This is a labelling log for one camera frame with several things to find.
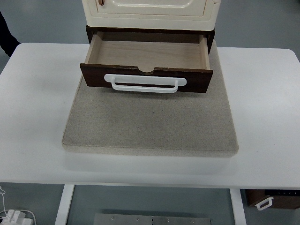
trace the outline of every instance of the floor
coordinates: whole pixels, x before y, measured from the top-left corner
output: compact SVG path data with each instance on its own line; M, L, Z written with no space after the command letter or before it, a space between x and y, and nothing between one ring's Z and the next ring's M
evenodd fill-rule
M0 183L6 192L3 197L6 210L29 210L34 213L38 225L54 225L60 205L63 185ZM0 211L3 209L0 196ZM24 212L26 218L33 216Z
M233 225L230 206L229 189L76 185L67 224L93 224L95 214L108 213L209 218L211 225Z
M80 0L1 0L0 10L22 43L88 43ZM215 28L220 47L288 48L300 59L299 0L222 0ZM0 49L0 72L8 60ZM258 214L245 205L245 214L249 225L300 221L299 210Z

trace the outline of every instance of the drawer handle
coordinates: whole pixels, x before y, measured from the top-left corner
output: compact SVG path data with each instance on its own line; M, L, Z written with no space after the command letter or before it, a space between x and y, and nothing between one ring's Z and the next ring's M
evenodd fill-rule
M99 2L99 5L104 5L104 0L98 0L98 2Z
M264 210L273 204L272 199L274 199L274 198L273 197L266 198L265 200L261 201L260 203L256 204L255 206L257 207L257 209L259 211Z
M114 88L115 90L169 93L169 94L175 93L178 89L178 86L184 86L187 84L185 78L178 78L178 77L105 74L104 79L107 82L112 83L112 88ZM170 85L174 87L160 88L160 87L146 87L146 86L128 86L128 85L119 85L116 83Z

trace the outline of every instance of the gray mat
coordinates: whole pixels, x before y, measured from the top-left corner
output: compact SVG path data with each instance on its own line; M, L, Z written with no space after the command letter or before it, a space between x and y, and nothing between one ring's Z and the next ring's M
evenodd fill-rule
M238 150L216 43L207 93L121 92L81 79L63 135L67 151L230 157Z

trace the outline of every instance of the white cable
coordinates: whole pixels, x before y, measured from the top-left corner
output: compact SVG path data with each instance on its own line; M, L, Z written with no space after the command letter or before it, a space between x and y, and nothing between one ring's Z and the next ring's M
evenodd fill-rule
M9 216L7 215L7 213L6 213L6 211L8 211L8 210L5 210L4 194L5 194L6 192L5 192L5 190L2 189L1 186L0 186L0 191L1 191L1 192L0 192L0 195L2 195L2 199L3 199L3 209L4 209L3 211L0 212L0 214L4 212L5 215L6 215L8 218L10 218L10 219L12 220L12 218L9 217ZM15 210L15 211L23 211L23 212L29 212L29 213L31 213L32 216L33 216L34 224L37 225L37 220L36 220L36 217L35 217L35 215L34 215L33 212L31 212L31 211L29 211L29 210Z
M34 215L33 212L31 212L31 211L29 211L29 210L15 210L15 211L21 211L21 212L29 212L29 213L31 213L32 216L33 216L34 224L37 225L37 220L36 220L36 217L35 217L35 215Z
M8 218L12 219L11 217L9 217L9 216L7 215L7 213L6 213L6 211L5 211L4 194L5 194L6 192L5 192L5 190L3 190L3 189L1 188L1 186L0 186L0 191L1 191L0 195L2 195L2 199L3 199L3 209L4 209L4 212L5 212L5 215L6 215Z

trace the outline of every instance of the person's leg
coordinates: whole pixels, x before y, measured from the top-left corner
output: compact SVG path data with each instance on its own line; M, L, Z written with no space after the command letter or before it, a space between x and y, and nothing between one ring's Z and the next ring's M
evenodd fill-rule
M9 32L6 21L0 12L0 46L5 53L10 57L15 48L20 44L17 39Z

